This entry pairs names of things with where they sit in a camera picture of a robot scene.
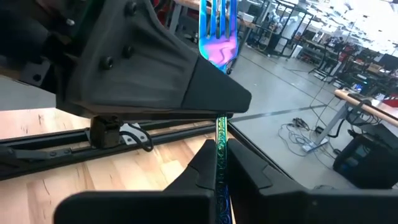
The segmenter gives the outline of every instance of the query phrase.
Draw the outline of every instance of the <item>gray floor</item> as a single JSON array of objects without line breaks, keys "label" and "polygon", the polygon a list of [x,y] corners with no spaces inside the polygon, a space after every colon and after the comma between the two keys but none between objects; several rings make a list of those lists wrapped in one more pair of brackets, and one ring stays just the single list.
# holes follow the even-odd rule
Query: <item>gray floor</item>
[{"label": "gray floor", "polygon": [[[313,128],[317,116],[310,106],[315,106],[318,114],[325,109],[322,120],[326,123],[342,106],[339,100],[332,100],[334,87],[309,75],[311,69],[312,66],[296,59],[286,61],[284,58],[267,58],[245,47],[231,77],[252,93],[252,102],[247,113],[234,116],[234,123],[305,187],[312,189],[317,185],[330,185],[339,189],[353,188],[347,180],[330,169],[333,159],[322,152],[310,153],[305,157],[296,156],[277,135],[282,124],[296,117],[304,119]],[[55,106],[54,95],[5,78],[0,79],[0,95],[7,96],[0,97],[0,110]],[[342,149],[351,141],[345,131],[348,128],[345,124],[340,137],[331,140],[334,148]],[[281,134],[287,139],[286,131]],[[297,153],[302,153],[300,146],[291,143],[289,146]],[[327,145],[326,148],[331,153],[331,146]]]}]

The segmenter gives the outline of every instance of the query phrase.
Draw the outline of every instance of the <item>fork tine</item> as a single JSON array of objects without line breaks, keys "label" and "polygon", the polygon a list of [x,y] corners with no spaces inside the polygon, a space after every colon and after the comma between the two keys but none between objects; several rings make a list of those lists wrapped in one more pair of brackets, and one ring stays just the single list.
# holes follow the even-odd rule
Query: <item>fork tine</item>
[{"label": "fork tine", "polygon": [[229,6],[230,6],[230,10],[229,10],[229,36],[236,38],[237,34],[236,34],[236,5],[237,5],[237,0],[230,0],[229,2]]},{"label": "fork tine", "polygon": [[225,1],[221,0],[220,37],[225,34]]},{"label": "fork tine", "polygon": [[206,0],[200,0],[199,8],[199,40],[207,36],[207,5]]},{"label": "fork tine", "polygon": [[211,16],[210,16],[210,37],[216,35],[217,28],[217,0],[213,0],[211,3]]}]

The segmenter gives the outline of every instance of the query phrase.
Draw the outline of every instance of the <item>bolt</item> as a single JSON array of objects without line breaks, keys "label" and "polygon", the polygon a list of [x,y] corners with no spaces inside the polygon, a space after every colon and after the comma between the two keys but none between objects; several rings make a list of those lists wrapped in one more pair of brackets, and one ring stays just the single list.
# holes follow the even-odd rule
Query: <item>bolt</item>
[{"label": "bolt", "polygon": [[71,20],[71,19],[67,19],[66,23],[67,23],[68,26],[73,26],[73,25],[75,25],[75,21],[73,21],[73,20]]},{"label": "bolt", "polygon": [[128,1],[124,7],[124,14],[126,16],[133,16],[136,13],[137,3]]},{"label": "bolt", "polygon": [[113,58],[105,56],[101,59],[99,65],[103,70],[110,70],[113,67]]},{"label": "bolt", "polygon": [[134,49],[130,45],[123,47],[123,57],[131,58],[133,51]]}]

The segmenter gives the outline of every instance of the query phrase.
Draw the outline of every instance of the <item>fork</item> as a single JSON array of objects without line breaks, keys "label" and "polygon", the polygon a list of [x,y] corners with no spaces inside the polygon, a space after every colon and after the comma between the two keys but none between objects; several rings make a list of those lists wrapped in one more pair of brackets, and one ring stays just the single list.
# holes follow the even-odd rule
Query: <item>fork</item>
[{"label": "fork", "polygon": [[[226,33],[226,0],[221,0],[219,37],[217,38],[217,0],[212,0],[210,33],[207,33],[206,0],[200,0],[199,10],[199,52],[218,69],[226,73],[226,67],[238,54],[238,35],[236,31],[237,0],[230,0],[229,29]],[[220,116],[216,120],[217,171],[216,171],[216,223],[230,224],[231,205],[226,182],[226,142],[227,119]]]}]

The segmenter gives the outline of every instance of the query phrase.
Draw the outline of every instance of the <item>wooden surface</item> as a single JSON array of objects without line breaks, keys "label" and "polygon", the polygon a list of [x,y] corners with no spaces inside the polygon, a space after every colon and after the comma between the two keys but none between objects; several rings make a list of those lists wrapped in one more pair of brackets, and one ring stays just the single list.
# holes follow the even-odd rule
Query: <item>wooden surface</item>
[{"label": "wooden surface", "polygon": [[[90,121],[53,108],[0,111],[0,138],[88,127]],[[197,124],[172,127],[182,129]],[[170,131],[155,130],[153,133]],[[162,190],[177,178],[207,139],[207,134],[95,159],[0,182],[0,223],[52,223],[55,207],[84,190]]]},{"label": "wooden surface", "polygon": [[[352,105],[358,105],[360,104],[359,101],[355,100],[354,98],[351,98],[348,96],[350,92],[346,90],[335,90],[335,96],[338,96],[339,98],[347,101],[348,103]],[[384,112],[393,115],[394,117],[398,118],[398,109],[393,108],[387,104],[384,104],[383,102],[380,102],[378,100],[372,100],[372,105],[377,105],[376,107],[380,110],[383,110]],[[393,119],[384,113],[375,110],[374,108],[367,106],[367,105],[362,105],[362,109],[365,110],[366,112],[373,114],[374,116],[377,116],[378,118],[387,121],[388,123],[394,125],[395,127],[398,127],[398,121],[396,119]]]},{"label": "wooden surface", "polygon": [[[173,0],[176,4],[180,4],[184,7],[188,7],[190,9],[194,9],[199,11],[200,8],[200,0]],[[207,13],[211,14],[211,7],[207,7]],[[252,22],[243,21],[246,27],[255,28],[256,25]]]}]

